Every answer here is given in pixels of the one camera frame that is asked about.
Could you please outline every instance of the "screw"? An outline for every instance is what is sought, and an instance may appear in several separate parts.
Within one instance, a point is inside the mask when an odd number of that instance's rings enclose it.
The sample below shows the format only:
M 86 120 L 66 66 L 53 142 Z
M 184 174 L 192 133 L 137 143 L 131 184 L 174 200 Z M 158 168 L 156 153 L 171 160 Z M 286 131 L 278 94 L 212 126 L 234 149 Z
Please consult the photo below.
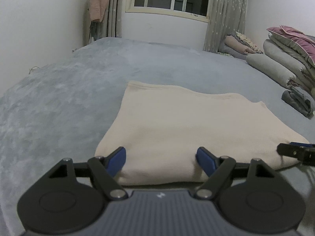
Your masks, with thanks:
M 109 194 L 113 198 L 120 199 L 120 198 L 125 197 L 126 192 L 124 190 L 121 190 L 121 189 L 115 189 L 115 190 L 112 190 Z
M 197 191 L 197 196 L 199 198 L 202 198 L 202 199 L 207 199 L 207 198 L 210 198 L 211 195 L 212 195 L 212 191 L 208 190 L 208 189 L 200 189 Z

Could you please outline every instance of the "white logo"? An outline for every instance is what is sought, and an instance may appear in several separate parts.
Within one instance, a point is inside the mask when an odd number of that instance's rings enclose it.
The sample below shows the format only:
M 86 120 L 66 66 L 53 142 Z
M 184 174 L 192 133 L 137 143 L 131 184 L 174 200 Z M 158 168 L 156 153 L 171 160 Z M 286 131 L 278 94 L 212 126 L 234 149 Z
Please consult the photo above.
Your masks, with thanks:
M 163 198 L 163 197 L 165 197 L 165 196 L 166 196 L 165 193 L 159 193 L 159 194 L 157 194 L 157 197 L 159 197 L 160 199 Z

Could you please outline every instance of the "pink quilted pillow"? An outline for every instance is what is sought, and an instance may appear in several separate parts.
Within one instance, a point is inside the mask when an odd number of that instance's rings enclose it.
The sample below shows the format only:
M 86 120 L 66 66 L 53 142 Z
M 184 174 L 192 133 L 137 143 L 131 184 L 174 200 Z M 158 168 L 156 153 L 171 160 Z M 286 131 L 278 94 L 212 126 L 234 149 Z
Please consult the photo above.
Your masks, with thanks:
M 300 53 L 315 67 L 315 41 L 293 27 L 280 26 L 267 29 L 278 41 Z

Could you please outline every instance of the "wall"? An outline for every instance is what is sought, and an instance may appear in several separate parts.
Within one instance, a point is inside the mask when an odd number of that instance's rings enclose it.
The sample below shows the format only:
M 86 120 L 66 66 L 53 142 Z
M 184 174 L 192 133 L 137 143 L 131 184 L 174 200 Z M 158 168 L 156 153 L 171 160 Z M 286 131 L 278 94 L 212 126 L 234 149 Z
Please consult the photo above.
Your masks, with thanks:
M 0 0 L 0 97 L 29 69 L 84 46 L 87 0 Z
M 245 34 L 260 48 L 266 29 L 287 25 L 315 36 L 315 0 L 248 0 Z
M 203 50 L 207 23 L 169 15 L 125 12 L 126 0 L 122 6 L 123 38 Z

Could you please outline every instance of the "curtain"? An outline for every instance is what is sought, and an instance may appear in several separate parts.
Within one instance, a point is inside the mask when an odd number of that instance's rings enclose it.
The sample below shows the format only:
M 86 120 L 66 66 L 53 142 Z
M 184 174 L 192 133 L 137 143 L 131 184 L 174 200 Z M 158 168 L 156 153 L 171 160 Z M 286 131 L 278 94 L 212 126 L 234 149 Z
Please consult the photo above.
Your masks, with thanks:
M 90 26 L 90 37 L 94 41 L 103 37 L 121 38 L 122 0 L 109 0 L 101 22 L 93 21 Z
M 244 33 L 248 0 L 210 0 L 209 23 L 204 51 L 218 51 L 221 40 L 229 32 Z

